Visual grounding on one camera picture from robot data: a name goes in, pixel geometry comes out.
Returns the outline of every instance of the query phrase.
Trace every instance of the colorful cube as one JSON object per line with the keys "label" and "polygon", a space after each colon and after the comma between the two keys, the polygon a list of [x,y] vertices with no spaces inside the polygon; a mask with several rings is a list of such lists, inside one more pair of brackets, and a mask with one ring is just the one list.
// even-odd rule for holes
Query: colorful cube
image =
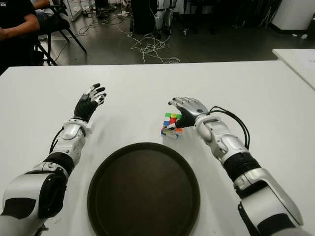
{"label": "colorful cube", "polygon": [[[170,124],[176,123],[176,121],[178,121],[180,118],[182,118],[182,115],[180,114],[171,114],[171,113],[166,113],[165,114],[165,118],[164,118],[164,122],[163,122],[163,127],[164,126],[168,126]],[[164,135],[166,137],[169,137],[171,139],[177,139],[179,135],[181,135],[183,132],[182,128],[177,128],[175,130],[172,131],[163,131],[163,128],[161,130],[161,135]]]}

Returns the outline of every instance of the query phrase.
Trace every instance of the dark plastic tray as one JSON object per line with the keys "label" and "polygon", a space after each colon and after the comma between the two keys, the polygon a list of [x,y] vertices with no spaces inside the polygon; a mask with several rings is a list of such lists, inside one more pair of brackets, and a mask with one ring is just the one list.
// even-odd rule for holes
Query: dark plastic tray
{"label": "dark plastic tray", "polygon": [[88,193],[89,218],[98,236],[188,236],[199,205],[198,182],[189,164],[154,143],[111,154]]}

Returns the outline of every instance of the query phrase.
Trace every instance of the black chair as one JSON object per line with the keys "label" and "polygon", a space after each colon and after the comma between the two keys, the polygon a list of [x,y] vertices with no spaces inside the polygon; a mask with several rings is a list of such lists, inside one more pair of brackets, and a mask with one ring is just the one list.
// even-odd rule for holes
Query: black chair
{"label": "black chair", "polygon": [[63,19],[60,14],[63,13],[66,16],[68,16],[66,12],[66,5],[64,4],[63,1],[60,2],[58,5],[51,5],[50,9],[54,12],[54,15],[49,17],[48,22],[45,24],[45,27],[38,32],[38,35],[43,35],[46,34],[48,37],[48,46],[47,46],[47,51],[44,50],[44,48],[41,46],[39,40],[36,42],[35,46],[38,47],[44,55],[47,57],[47,62],[50,64],[50,62],[53,65],[57,65],[56,62],[51,58],[50,53],[51,53],[51,34],[54,32],[59,31],[60,34],[67,40],[69,43],[68,37],[63,33],[62,30],[68,31],[68,33],[71,35],[71,37],[79,44],[81,49],[83,50],[84,53],[87,53],[86,49],[83,47],[83,45],[80,43],[80,41],[77,39],[77,37],[73,34],[73,32],[70,30],[70,24],[66,19]]}

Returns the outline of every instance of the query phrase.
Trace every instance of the white table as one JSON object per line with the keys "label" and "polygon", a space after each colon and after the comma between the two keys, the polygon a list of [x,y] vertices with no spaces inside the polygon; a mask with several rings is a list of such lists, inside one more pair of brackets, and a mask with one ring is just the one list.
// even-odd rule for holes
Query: white table
{"label": "white table", "polygon": [[[46,236],[94,235],[87,214],[90,180],[106,157],[137,142],[171,147],[193,168],[201,206],[192,236],[249,235],[237,210],[240,199],[210,149],[192,129],[177,141],[160,135],[165,112],[176,111],[167,105],[174,96],[236,113],[251,133],[252,155],[297,203],[304,229],[315,235],[315,93],[281,61],[10,68],[0,77],[0,196],[13,178],[46,158],[82,92],[97,82],[106,86],[106,104],[92,118],[96,129],[71,174],[63,210],[47,221]],[[243,137],[235,121],[221,117]]]}
{"label": "white table", "polygon": [[315,90],[315,49],[273,49],[272,52]]}

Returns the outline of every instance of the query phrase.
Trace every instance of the gray floor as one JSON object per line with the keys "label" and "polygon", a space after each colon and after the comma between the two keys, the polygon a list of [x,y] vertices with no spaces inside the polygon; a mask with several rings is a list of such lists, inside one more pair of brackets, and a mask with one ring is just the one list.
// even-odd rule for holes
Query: gray floor
{"label": "gray floor", "polygon": [[[118,26],[124,30],[129,29],[129,19],[121,21],[110,16],[106,25],[94,25],[85,36],[78,39],[85,46],[88,53],[85,55],[81,48],[70,39],[60,54],[58,65],[111,65],[111,64],[142,64],[142,54],[139,50],[130,50],[135,41],[121,33]],[[71,24],[74,33],[89,25],[94,17],[80,16]],[[153,40],[144,41],[144,45]],[[66,41],[62,37],[53,37],[52,58],[56,58]],[[233,28],[221,26],[216,35],[210,34],[207,24],[199,26],[199,33],[189,31],[183,35],[183,27],[174,21],[172,34],[168,43],[169,49],[159,50],[163,58],[177,57],[181,63],[190,62],[216,62],[216,61],[249,61],[277,59],[271,52],[273,48],[315,48],[315,41],[303,40],[292,35],[279,35],[270,28]],[[146,63],[161,63],[159,59],[145,56]]]}

